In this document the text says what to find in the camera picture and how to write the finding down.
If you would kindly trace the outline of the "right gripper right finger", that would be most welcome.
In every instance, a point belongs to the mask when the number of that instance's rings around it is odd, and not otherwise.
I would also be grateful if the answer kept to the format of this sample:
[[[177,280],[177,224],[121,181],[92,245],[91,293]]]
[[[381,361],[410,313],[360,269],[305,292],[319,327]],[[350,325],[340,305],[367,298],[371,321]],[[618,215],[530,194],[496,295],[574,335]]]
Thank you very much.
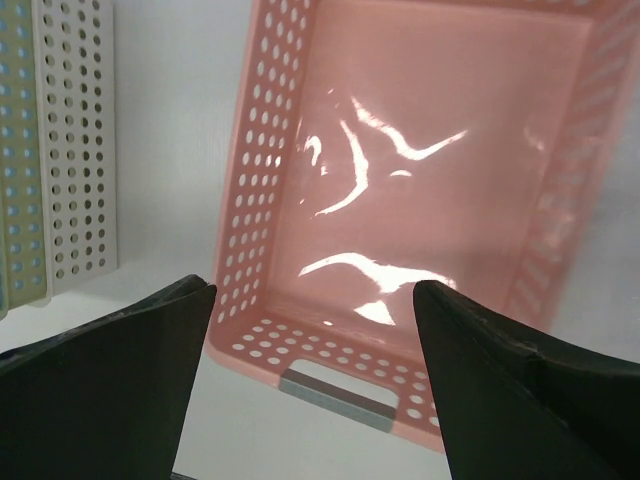
[[[433,280],[413,305],[455,479],[635,479],[639,367]]]

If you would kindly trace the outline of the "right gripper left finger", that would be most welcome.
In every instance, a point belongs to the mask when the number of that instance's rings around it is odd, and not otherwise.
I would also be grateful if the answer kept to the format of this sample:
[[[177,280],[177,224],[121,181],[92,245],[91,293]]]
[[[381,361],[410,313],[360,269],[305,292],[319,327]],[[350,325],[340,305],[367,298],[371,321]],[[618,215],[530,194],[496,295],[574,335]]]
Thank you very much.
[[[1,356],[5,479],[172,479],[217,289],[186,276]]]

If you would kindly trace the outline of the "pink plastic basket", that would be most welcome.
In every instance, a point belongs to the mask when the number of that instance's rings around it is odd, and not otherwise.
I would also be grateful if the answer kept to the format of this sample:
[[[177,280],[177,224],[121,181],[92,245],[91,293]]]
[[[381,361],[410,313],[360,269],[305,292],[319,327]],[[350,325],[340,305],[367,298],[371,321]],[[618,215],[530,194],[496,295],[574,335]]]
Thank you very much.
[[[639,68],[635,1],[257,1],[206,348],[443,447],[436,280],[547,329]]]

